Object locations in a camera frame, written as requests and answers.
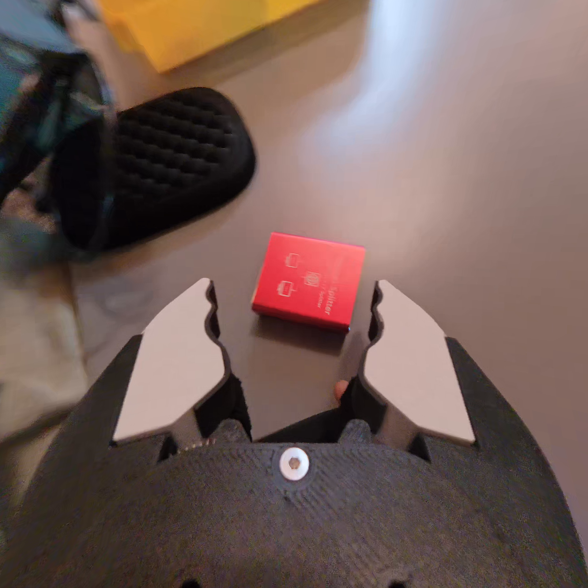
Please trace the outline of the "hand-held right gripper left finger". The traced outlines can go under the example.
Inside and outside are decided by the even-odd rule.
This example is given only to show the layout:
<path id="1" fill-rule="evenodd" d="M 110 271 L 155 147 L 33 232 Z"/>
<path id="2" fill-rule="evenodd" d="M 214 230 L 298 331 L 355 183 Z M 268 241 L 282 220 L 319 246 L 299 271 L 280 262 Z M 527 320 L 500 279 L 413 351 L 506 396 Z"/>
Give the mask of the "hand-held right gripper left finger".
<path id="1" fill-rule="evenodd" d="M 227 419 L 240 422 L 251 440 L 245 398 L 219 337 L 215 285 L 204 277 L 145 327 L 113 442 L 166 435 L 203 443 Z"/>

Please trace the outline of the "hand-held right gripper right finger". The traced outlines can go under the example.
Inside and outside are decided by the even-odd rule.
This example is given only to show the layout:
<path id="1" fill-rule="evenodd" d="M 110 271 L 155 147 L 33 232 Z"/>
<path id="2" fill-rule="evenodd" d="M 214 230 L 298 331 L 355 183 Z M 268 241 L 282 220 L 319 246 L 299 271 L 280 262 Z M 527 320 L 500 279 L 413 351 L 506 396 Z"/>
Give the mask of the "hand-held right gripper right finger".
<path id="1" fill-rule="evenodd" d="M 381 445 L 407 450 L 419 435 L 476 441 L 444 331 L 386 280 L 375 283 L 369 344 L 350 384 L 355 418 Z"/>

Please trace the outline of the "black quilted wrist rest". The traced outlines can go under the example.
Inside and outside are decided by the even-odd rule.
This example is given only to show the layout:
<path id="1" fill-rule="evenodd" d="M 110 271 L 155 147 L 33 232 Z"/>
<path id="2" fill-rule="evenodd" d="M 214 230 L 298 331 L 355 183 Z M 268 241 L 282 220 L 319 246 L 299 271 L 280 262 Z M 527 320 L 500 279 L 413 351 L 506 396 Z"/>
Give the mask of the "black quilted wrist rest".
<path id="1" fill-rule="evenodd" d="M 168 93 L 68 133 L 49 193 L 74 248 L 111 251 L 153 238 L 231 202 L 256 168 L 239 112 L 210 88 Z"/>

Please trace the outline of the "yellow plastic bin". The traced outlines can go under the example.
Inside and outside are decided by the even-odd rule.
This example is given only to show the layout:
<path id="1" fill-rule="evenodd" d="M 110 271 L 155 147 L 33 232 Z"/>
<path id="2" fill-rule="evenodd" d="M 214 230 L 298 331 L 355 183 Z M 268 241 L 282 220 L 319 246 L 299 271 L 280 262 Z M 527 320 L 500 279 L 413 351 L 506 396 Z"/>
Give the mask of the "yellow plastic bin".
<path id="1" fill-rule="evenodd" d="M 122 51 L 159 72 L 290 17 L 318 1 L 97 1 Z"/>

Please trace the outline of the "red ethernet splitter box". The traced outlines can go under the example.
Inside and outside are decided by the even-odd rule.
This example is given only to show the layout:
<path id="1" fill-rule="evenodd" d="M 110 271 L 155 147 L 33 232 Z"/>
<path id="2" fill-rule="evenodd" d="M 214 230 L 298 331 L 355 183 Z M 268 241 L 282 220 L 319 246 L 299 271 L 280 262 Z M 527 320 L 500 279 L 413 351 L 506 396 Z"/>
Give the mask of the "red ethernet splitter box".
<path id="1" fill-rule="evenodd" d="M 349 332 L 365 248 L 273 232 L 252 297 L 260 316 Z"/>

